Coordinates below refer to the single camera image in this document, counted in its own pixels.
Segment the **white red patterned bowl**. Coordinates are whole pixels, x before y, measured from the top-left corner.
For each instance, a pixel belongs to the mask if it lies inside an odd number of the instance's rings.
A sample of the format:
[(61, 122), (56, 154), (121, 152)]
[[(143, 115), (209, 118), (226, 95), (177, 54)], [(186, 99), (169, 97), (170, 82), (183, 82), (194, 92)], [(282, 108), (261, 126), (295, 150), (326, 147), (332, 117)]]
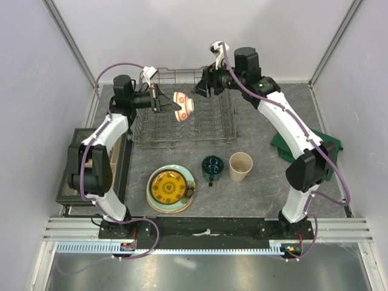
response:
[(193, 99), (182, 92), (175, 92), (173, 101), (181, 107), (180, 110), (175, 111), (175, 118), (178, 122), (185, 121), (195, 111)]

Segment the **dark green mug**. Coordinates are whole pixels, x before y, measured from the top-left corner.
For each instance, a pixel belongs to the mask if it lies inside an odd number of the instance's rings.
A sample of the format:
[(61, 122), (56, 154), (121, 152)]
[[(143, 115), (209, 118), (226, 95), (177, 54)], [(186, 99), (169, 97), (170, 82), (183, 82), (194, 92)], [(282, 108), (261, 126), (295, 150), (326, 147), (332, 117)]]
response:
[(219, 181), (224, 171), (224, 161), (216, 155), (206, 156), (201, 162), (203, 178), (208, 186), (212, 187), (215, 181)]

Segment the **yellow black patterned plate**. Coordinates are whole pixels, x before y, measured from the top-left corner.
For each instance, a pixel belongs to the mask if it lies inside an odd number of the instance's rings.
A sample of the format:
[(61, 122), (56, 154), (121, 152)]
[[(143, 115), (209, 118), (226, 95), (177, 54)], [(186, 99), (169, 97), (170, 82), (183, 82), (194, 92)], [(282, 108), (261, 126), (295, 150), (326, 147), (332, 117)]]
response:
[(183, 174), (176, 170), (162, 170), (152, 176), (149, 191), (156, 202), (172, 205), (186, 193), (187, 181)]

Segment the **beige plastic cup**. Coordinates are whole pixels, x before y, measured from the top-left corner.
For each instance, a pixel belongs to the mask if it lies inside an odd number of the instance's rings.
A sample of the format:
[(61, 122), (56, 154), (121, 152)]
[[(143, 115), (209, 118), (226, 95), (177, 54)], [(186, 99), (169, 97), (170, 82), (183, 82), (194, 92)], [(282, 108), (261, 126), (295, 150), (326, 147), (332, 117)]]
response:
[(244, 152), (236, 152), (229, 159), (230, 178), (234, 182), (241, 182), (252, 170), (253, 160)]

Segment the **mint green flower plate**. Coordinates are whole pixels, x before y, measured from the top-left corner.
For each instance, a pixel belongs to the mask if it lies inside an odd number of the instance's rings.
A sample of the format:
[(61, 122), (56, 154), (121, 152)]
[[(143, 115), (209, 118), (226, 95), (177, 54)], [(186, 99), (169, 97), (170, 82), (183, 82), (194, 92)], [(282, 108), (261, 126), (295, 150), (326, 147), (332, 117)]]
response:
[(162, 170), (176, 170), (176, 171), (182, 173), (183, 176), (185, 177), (185, 179), (187, 181), (187, 191), (184, 194), (184, 196), (182, 197), (182, 199), (180, 200), (182, 203), (186, 203), (186, 201), (188, 199), (194, 198), (196, 183), (195, 183), (195, 179), (194, 179), (193, 175), (185, 167), (179, 166), (179, 165), (174, 165), (174, 164), (162, 166), (162, 167), (156, 169), (151, 174), (149, 180), (147, 181), (146, 196), (147, 195), (151, 196), (150, 191), (149, 191), (149, 185), (150, 185), (152, 176), (155, 175), (156, 173), (158, 173), (159, 171), (162, 171)]

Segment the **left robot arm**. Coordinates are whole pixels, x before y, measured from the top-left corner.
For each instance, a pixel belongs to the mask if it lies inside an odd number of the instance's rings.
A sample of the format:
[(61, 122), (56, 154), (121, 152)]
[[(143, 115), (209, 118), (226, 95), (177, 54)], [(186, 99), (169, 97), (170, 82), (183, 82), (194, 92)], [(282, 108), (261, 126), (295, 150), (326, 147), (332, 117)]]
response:
[(109, 153), (123, 134), (131, 132), (139, 109), (159, 113), (178, 111), (182, 107), (163, 94), (158, 84), (137, 90), (136, 81), (128, 75), (113, 79), (113, 92), (104, 122), (87, 139), (69, 145), (67, 179), (70, 188), (100, 210), (103, 233), (128, 238), (133, 233), (132, 217), (114, 191)]

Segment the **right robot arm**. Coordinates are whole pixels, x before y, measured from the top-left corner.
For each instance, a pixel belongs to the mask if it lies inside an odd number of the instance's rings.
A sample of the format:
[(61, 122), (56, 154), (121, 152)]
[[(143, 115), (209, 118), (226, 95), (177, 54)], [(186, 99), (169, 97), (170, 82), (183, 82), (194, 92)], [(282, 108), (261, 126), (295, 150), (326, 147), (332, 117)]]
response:
[(294, 161), (286, 170), (290, 190), (279, 212), (277, 229), (283, 238), (293, 238), (307, 219), (306, 207), (313, 192), (333, 167), (336, 145), (332, 141), (324, 142), (313, 133), (289, 105), (276, 81), (262, 75), (259, 55), (253, 47), (236, 49), (234, 65), (229, 63), (228, 50), (222, 41), (210, 46), (216, 61), (203, 68), (193, 91), (206, 98), (219, 95), (225, 89), (240, 91), (283, 137)]

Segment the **green folded cloth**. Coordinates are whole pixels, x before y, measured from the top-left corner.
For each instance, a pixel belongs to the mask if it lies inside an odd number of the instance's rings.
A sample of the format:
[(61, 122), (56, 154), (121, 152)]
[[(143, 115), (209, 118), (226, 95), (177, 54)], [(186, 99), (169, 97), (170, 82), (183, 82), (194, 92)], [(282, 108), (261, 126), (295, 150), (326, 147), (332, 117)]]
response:
[[(338, 152), (343, 149), (341, 141), (316, 130), (312, 132), (323, 140), (319, 148), (333, 163), (336, 163)], [(334, 170), (316, 149), (305, 150), (301, 156), (295, 159), (279, 133), (273, 137), (270, 144), (278, 149), (278, 154), (282, 159), (290, 163), (286, 169), (286, 178), (293, 188), (305, 192), (316, 184), (331, 180)]]

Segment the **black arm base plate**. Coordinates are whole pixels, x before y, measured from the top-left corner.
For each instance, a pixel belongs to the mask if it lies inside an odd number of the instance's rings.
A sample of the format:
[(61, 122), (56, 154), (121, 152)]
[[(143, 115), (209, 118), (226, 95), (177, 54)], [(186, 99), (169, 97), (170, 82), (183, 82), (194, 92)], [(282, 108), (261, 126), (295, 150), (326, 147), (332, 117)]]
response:
[(100, 239), (132, 239), (138, 247), (171, 250), (264, 249), (270, 240), (313, 239), (313, 225), (303, 219), (295, 227), (284, 221), (265, 218), (175, 217), (160, 216), (130, 224), (102, 221)]

